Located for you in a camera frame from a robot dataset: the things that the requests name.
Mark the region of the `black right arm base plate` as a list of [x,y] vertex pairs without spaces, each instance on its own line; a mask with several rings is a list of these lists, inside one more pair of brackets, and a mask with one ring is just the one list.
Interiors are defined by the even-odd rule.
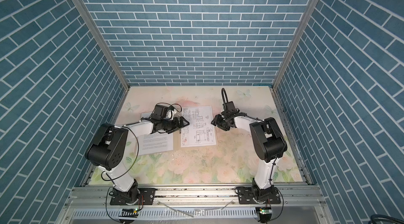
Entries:
[[280,204],[281,198],[276,187],[272,186],[267,189],[259,189],[258,187],[235,187],[234,191],[238,196],[239,204]]

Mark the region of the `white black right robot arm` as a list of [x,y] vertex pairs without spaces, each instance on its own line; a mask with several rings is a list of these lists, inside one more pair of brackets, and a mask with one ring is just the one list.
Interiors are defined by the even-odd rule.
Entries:
[[238,128],[250,133],[256,156],[260,159],[252,181],[252,195],[258,202],[269,199],[270,195],[276,195],[275,167],[287,150],[286,140],[276,120],[272,117],[261,120],[241,112],[228,117],[218,114],[211,124],[224,131]]

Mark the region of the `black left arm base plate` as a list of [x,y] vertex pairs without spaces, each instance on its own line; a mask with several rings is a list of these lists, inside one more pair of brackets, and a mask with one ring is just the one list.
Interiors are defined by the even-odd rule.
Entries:
[[152,205],[155,198],[155,188],[132,188],[127,192],[112,189],[108,194],[112,198],[112,206]]

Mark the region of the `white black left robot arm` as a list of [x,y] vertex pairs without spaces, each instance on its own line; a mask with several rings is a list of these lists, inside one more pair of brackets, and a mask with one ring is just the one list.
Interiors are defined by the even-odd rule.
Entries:
[[113,183],[115,199],[125,205],[133,205],[138,202],[140,191],[136,179],[129,174],[131,168],[126,168],[123,161],[128,135],[131,134],[139,143],[140,136],[156,132],[170,134],[189,125],[190,122],[182,116],[172,119],[145,118],[124,126],[102,124],[89,144],[85,158],[105,173],[106,181]]

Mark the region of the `white printed text sheet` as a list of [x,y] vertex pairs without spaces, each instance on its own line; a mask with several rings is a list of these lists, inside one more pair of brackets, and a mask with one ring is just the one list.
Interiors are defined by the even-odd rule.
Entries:
[[173,133],[156,132],[149,135],[142,135],[140,129],[136,129],[134,132],[140,143],[140,156],[172,151],[174,149]]

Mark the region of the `white technical drawing sheet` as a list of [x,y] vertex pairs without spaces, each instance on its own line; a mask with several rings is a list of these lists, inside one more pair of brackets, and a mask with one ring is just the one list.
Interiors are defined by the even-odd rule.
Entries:
[[181,130],[181,147],[203,147],[217,144],[216,132],[211,124],[211,106],[183,108],[182,116],[189,125]]

